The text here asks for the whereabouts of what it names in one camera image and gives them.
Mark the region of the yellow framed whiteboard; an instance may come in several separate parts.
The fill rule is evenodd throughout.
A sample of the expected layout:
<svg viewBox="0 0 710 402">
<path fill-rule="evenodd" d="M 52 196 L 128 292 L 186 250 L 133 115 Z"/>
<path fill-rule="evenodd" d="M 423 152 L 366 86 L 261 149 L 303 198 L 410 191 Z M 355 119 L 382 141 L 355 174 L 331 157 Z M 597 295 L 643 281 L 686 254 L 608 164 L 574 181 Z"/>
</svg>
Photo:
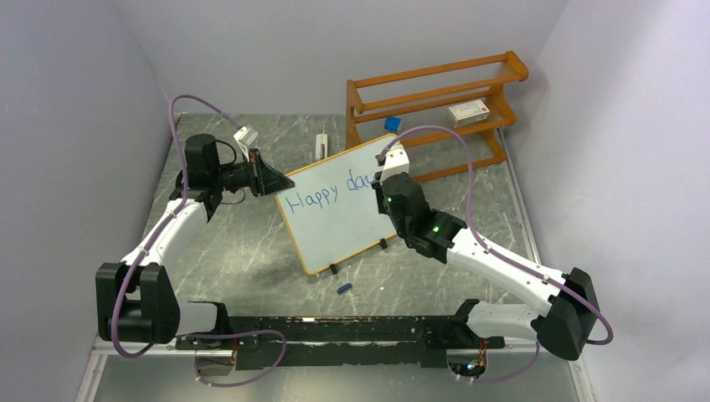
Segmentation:
<svg viewBox="0 0 710 402">
<path fill-rule="evenodd" d="M 276 195 L 304 271 L 313 275 L 395 236 L 378 212 L 373 175 L 388 134 L 295 170 L 294 188 Z"/>
</svg>

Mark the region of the blue marker cap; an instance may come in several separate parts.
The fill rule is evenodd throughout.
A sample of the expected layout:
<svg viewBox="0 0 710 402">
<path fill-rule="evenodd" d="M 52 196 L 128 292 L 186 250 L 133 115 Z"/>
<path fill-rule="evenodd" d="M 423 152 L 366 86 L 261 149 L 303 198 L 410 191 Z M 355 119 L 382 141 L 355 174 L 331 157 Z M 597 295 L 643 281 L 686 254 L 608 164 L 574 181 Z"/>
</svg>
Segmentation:
<svg viewBox="0 0 710 402">
<path fill-rule="evenodd" d="M 344 292 L 346 292 L 346 291 L 349 291 L 349 290 L 351 290 L 351 289 L 352 289 L 352 284 L 351 284 L 351 283 L 347 283 L 347 284 L 345 284 L 345 285 L 343 285 L 343 286 L 340 286 L 340 287 L 337 289 L 337 294 L 338 294 L 338 295 L 341 295 L 342 293 L 344 293 Z"/>
</svg>

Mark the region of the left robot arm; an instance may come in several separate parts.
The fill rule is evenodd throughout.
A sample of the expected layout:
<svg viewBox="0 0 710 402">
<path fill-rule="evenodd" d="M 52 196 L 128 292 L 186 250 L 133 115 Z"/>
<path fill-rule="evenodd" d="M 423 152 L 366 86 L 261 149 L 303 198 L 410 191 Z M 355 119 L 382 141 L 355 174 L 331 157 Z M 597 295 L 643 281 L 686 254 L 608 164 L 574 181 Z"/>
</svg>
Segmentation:
<svg viewBox="0 0 710 402">
<path fill-rule="evenodd" d="M 167 344 L 197 333 L 211 348 L 221 348 L 232 335 L 224 304 L 179 301 L 167 269 L 175 265 L 193 237 L 214 216 L 225 192 L 248 189 L 255 197 L 294 188 L 256 148 L 240 162 L 219 160 L 218 139 L 197 134 L 185 142 L 187 171 L 176 177 L 175 189 L 159 222 L 118 263 L 96 272 L 99 336 L 111 342 Z"/>
</svg>

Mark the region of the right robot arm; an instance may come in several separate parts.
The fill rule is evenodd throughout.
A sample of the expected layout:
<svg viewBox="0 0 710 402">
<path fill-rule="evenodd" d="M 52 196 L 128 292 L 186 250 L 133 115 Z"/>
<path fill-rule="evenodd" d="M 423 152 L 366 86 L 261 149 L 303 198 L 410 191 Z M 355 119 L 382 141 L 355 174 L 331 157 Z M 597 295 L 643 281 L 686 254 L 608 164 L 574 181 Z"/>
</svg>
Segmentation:
<svg viewBox="0 0 710 402">
<path fill-rule="evenodd" d="M 559 271 L 525 259 L 480 234 L 462 219 L 432 209 L 422 188 L 407 174 L 372 183 L 378 211 L 387 215 L 405 245 L 423 257 L 469 270 L 512 293 L 518 304 L 478 302 L 452 324 L 463 347 L 481 338 L 538 342 L 558 358 L 578 359 L 594 325 L 599 303 L 591 276 L 579 268 Z"/>
</svg>

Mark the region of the white whiteboard stand piece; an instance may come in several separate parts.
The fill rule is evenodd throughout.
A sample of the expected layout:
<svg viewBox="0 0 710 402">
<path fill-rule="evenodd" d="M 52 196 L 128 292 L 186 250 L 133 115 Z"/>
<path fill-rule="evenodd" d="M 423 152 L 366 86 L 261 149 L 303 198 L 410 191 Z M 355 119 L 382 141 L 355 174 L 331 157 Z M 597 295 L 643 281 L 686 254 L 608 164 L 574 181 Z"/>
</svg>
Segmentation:
<svg viewBox="0 0 710 402">
<path fill-rule="evenodd" d="M 328 135 L 325 132 L 316 135 L 315 158 L 317 161 L 328 157 Z"/>
</svg>

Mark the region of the small blue box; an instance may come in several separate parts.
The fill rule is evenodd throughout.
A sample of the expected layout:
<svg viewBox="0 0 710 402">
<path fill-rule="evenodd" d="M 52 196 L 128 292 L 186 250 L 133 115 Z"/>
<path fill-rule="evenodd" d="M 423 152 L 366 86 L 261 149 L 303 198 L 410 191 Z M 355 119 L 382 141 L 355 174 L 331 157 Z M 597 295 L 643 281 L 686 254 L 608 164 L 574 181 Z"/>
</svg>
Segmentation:
<svg viewBox="0 0 710 402">
<path fill-rule="evenodd" d="M 396 116 L 388 116 L 384 119 L 383 129 L 387 133 L 398 134 L 401 131 L 402 120 Z"/>
</svg>

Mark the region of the orange wooden shelf rack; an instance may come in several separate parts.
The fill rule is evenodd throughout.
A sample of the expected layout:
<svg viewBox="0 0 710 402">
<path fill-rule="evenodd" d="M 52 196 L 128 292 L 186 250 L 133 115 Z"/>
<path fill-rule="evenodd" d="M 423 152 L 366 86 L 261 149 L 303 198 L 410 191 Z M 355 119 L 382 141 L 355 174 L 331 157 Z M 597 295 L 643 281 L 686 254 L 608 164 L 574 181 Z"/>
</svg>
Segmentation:
<svg viewBox="0 0 710 402">
<path fill-rule="evenodd" d="M 407 148 L 432 149 L 439 141 L 449 141 L 449 130 L 473 139 L 488 149 L 485 158 L 473 163 L 483 168 L 505 162 L 507 153 L 498 132 L 516 123 L 517 115 L 505 89 L 523 82 L 529 69 L 518 55 L 508 50 L 403 72 L 379 75 L 346 83 L 346 147 L 363 143 L 363 133 L 382 126 L 389 117 L 401 119 L 406 131 L 422 126 L 423 131 L 407 136 Z M 456 126 L 449 108 L 470 101 L 482 101 L 486 118 Z"/>
</svg>

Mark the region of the white red carton box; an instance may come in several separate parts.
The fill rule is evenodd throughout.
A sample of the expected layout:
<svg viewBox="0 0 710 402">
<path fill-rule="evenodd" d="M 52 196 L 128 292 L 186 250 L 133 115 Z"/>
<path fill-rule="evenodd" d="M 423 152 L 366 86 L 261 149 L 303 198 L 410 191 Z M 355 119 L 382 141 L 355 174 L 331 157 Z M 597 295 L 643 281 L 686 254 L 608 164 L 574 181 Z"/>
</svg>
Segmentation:
<svg viewBox="0 0 710 402">
<path fill-rule="evenodd" d="M 476 99 L 449 106 L 447 112 L 452 126 L 459 127 L 486 120 L 491 110 L 482 99 Z"/>
</svg>

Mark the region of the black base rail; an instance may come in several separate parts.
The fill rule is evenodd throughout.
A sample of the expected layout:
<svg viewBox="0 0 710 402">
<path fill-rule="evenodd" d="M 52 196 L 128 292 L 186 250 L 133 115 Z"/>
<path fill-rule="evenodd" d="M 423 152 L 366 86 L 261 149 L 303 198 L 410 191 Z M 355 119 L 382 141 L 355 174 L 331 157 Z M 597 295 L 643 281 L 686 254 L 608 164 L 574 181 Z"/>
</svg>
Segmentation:
<svg viewBox="0 0 710 402">
<path fill-rule="evenodd" d="M 181 351 L 214 357 L 234 352 L 238 370 L 282 367 L 417 364 L 446 369 L 456 351 L 502 349 L 502 337 L 479 338 L 458 316 L 231 317 L 225 340 L 182 335 Z"/>
</svg>

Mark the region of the aluminium frame profile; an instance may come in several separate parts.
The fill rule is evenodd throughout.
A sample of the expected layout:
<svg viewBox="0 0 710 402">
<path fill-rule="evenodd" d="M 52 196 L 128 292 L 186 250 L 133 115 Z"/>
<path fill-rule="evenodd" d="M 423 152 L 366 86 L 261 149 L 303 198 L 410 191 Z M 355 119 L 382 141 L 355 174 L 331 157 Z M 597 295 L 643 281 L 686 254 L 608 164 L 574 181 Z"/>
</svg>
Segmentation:
<svg viewBox="0 0 710 402">
<path fill-rule="evenodd" d="M 235 317 L 231 339 L 182 336 L 137 359 L 94 344 L 80 401 L 592 401 L 582 361 L 462 315 Z"/>
</svg>

